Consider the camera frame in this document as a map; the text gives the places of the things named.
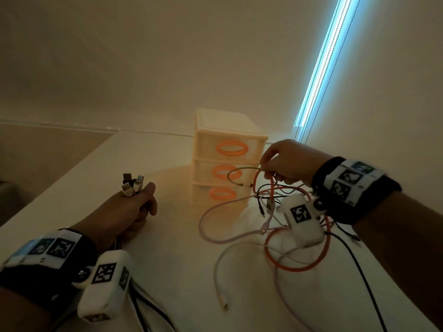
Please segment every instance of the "white storage drawer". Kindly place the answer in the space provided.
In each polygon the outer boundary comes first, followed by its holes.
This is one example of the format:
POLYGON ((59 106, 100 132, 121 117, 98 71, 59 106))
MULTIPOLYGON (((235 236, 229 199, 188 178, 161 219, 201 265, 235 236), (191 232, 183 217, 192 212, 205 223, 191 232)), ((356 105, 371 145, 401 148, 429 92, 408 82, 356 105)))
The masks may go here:
POLYGON ((258 163, 265 139, 247 139, 229 135, 196 133, 194 157, 201 160, 258 163))
MULTIPOLYGON (((232 162, 213 162, 194 159, 192 161, 192 182, 201 185, 225 185, 235 187, 235 184, 232 184, 227 178, 231 170, 242 166, 257 167, 258 165, 258 163, 245 165, 232 162)), ((230 174, 230 179, 236 183, 243 183, 248 187, 252 183, 255 173, 256 170, 254 169, 238 170, 230 174)))
POLYGON ((225 201, 250 196, 251 192, 252 188, 237 185, 227 187, 191 184, 191 203, 196 205, 216 205, 225 201))

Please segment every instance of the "wristband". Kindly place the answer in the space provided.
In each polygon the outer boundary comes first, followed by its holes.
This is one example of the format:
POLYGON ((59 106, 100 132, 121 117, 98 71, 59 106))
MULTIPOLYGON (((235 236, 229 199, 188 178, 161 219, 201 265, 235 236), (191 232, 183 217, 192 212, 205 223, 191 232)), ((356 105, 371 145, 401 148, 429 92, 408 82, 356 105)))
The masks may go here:
POLYGON ((90 275, 98 252, 90 238, 72 229, 48 233, 16 251, 0 272, 0 286, 58 318, 79 292, 72 283, 90 275))
POLYGON ((385 174, 360 161, 334 157, 312 179, 326 214, 338 223, 352 225, 401 186, 385 174))

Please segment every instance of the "hand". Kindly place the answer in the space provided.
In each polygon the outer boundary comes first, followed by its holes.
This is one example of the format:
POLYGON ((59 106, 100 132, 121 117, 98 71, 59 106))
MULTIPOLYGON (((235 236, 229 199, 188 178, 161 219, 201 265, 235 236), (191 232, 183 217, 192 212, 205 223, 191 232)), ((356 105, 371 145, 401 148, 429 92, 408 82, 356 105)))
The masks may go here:
POLYGON ((332 156, 319 150, 287 139, 272 144, 261 157, 260 164, 266 179, 275 174, 278 181, 288 185, 303 181, 310 186, 314 174, 330 158, 332 156))
POLYGON ((148 213, 157 214, 155 190, 156 185, 150 182, 132 197, 120 191, 71 228, 94 241, 99 252, 108 249, 117 236, 128 241, 144 226, 148 213))

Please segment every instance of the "person's left hand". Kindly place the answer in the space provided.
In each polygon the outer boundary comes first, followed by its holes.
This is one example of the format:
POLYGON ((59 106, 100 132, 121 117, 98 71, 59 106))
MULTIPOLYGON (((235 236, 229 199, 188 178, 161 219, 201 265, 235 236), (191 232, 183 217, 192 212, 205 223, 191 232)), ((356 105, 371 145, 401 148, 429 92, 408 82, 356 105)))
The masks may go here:
POLYGON ((157 214, 155 190, 156 185, 150 182, 131 197, 120 191, 71 228, 94 241, 99 252, 109 248, 117 236, 128 241, 144 226, 148 213, 157 214))

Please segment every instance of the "black wristband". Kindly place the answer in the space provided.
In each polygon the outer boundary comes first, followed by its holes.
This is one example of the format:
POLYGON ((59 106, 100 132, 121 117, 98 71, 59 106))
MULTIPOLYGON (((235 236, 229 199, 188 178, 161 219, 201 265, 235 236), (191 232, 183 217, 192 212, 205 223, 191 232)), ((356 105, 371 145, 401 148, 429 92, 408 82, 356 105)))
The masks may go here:
POLYGON ((312 187, 314 193, 319 196, 319 200, 323 203, 326 215, 338 223, 352 225, 393 191, 401 191, 401 186, 396 181, 383 175, 363 191, 355 205, 350 205, 324 186, 326 176, 331 174, 344 161, 345 159, 342 157, 335 157, 323 164, 312 179, 312 187))
POLYGON ((54 235, 51 245, 48 245, 41 253, 40 251, 36 253, 39 244, 41 243, 40 246, 44 244, 43 240, 51 240, 51 238, 45 237, 39 240, 32 251, 26 255, 26 257, 32 256, 37 259, 41 257, 40 261, 36 264, 20 263, 14 267, 4 268, 0 272, 0 286, 29 299, 47 310, 51 318, 56 319, 69 307, 79 292, 72 283, 81 282, 82 279, 79 278, 79 275, 83 274, 81 271, 86 271, 88 270, 86 267, 95 265, 98 252, 92 240, 82 235, 63 261, 63 254, 66 254, 66 249, 62 251, 64 239, 54 235), (59 268, 42 265, 45 258, 54 257, 62 261, 59 268))

